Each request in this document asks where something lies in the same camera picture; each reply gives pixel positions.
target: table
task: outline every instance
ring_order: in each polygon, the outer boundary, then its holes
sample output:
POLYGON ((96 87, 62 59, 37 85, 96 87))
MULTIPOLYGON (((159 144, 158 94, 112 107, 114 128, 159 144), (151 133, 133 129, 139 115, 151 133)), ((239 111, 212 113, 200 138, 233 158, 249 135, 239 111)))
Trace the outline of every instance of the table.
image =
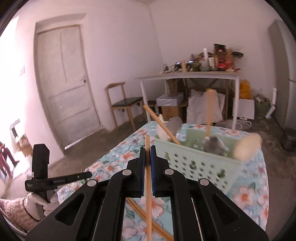
MULTIPOLYGON (((165 93, 168 93, 168 87, 166 80, 169 79, 189 79, 189 78, 210 78, 210 79, 228 79, 235 80, 235 91, 234 91, 234 111, 233 111, 233 122, 232 129, 235 130, 235 124, 237 121, 237 112, 239 108, 239 72, 226 72, 226 71, 207 71, 207 72, 174 72, 169 74, 158 74, 153 76, 145 76, 135 78, 140 80, 141 91, 143 95, 144 104, 148 104, 147 95, 144 88, 144 82, 150 80, 163 80, 165 85, 165 93)), ((150 115, 146 112, 147 120, 150 121, 150 115)))
MULTIPOLYGON (((203 125, 183 124, 181 131, 177 135, 180 140, 186 139, 187 128, 205 130, 206 127, 203 125)), ((156 129, 156 122, 148 122, 90 167, 86 168, 86 171, 91 171, 93 174, 92 178, 97 179, 98 181, 109 179, 116 172, 125 169, 129 160, 139 157, 139 150, 141 146, 144 146, 146 134, 150 135, 150 144, 153 144, 153 136, 157 132, 156 129)), ((230 136, 235 139, 240 139, 247 134, 243 131, 230 130, 221 127, 212 127, 212 132, 224 136, 230 136)), ((59 202, 62 203, 66 200, 84 183, 84 180, 80 180, 63 186, 57 192, 59 202)), ((269 207, 268 179, 266 165, 261 150, 246 162, 237 181, 226 195, 265 230, 269 207)), ((135 198, 134 201, 145 210, 144 198, 135 198)), ((153 198, 152 207, 153 218, 166 231, 172 234, 173 228, 170 198, 153 198)), ((145 222, 143 222, 130 205, 126 204, 122 239, 124 241, 138 241, 145 235, 145 228, 145 222)), ((161 237, 156 233, 153 233, 153 237, 154 241, 161 240, 161 237)))

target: white table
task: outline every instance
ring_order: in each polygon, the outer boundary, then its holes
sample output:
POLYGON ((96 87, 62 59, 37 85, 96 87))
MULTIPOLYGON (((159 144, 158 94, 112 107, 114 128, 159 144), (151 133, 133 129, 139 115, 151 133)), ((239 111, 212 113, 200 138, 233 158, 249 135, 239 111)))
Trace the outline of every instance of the white table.
MULTIPOLYGON (((189 78, 210 78, 210 79, 228 79, 235 80, 235 96, 234 96, 234 111, 233 111, 233 122, 232 129, 235 129, 235 124, 237 121, 237 112, 239 108, 239 77, 240 73, 238 72, 221 72, 221 71, 208 71, 208 72, 175 72, 169 74, 158 74, 153 76, 145 76, 135 78, 140 80, 141 90, 143 95, 144 104, 148 104, 147 95, 144 88, 144 82, 150 80, 163 80, 165 84, 165 92, 168 93, 167 82, 169 79, 189 79, 189 78)), ((150 121, 150 115, 146 112, 147 120, 150 121)))

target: tablecloth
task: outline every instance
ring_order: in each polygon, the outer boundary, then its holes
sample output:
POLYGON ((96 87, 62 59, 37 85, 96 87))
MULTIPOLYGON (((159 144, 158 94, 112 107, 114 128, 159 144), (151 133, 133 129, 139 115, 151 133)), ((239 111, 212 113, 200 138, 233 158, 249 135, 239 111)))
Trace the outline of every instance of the tablecloth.
MULTIPOLYGON (((179 140, 186 139, 187 128, 205 130, 205 126, 203 125, 183 124, 181 131, 177 134, 179 140)), ((240 139, 247 134, 247 132, 244 131, 230 130, 221 127, 212 127, 211 131, 235 139, 240 139)), ((154 121, 148 122, 90 167, 86 168, 86 171, 92 172, 92 178, 98 181, 111 178, 116 172, 125 169, 129 160, 139 157, 140 147, 144 147, 145 135, 150 135, 150 145, 153 145, 153 136, 156 132, 157 123, 154 121)), ((57 192, 59 202, 62 203, 66 200, 84 183, 84 180, 80 180, 63 186, 57 192)), ((226 195, 263 230, 265 230, 269 207, 268 179, 266 165, 261 150, 246 162, 237 181, 226 195)), ((134 199, 134 201, 146 210, 145 198, 134 199)), ((152 217, 166 231, 173 234, 170 198, 153 198, 152 217)), ((154 241, 163 240, 162 237, 155 232, 152 235, 154 241)), ((138 216, 131 206, 126 204, 122 239, 138 241, 145 240, 145 238, 146 223, 138 216)))

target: triangular cutout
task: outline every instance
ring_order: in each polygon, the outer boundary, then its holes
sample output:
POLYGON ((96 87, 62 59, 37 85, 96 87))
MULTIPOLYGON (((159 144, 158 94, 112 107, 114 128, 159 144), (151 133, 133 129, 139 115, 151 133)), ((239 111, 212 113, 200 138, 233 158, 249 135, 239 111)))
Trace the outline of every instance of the triangular cutout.
POLYGON ((220 198, 219 195, 212 194, 212 199, 223 224, 230 224, 239 218, 235 211, 233 211, 231 207, 229 207, 228 204, 220 198))
POLYGON ((79 194, 75 199, 73 199, 68 205, 58 212, 58 214, 55 216, 55 219, 68 226, 71 226, 74 223, 83 200, 84 195, 79 194))

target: refrigerator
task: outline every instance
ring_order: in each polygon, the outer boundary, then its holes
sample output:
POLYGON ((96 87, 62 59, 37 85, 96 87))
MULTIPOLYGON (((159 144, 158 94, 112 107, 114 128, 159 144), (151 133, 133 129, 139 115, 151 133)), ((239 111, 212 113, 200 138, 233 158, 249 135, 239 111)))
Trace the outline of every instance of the refrigerator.
POLYGON ((274 49, 276 71, 274 117, 283 129, 296 130, 296 41, 280 20, 275 20, 268 32, 274 49))

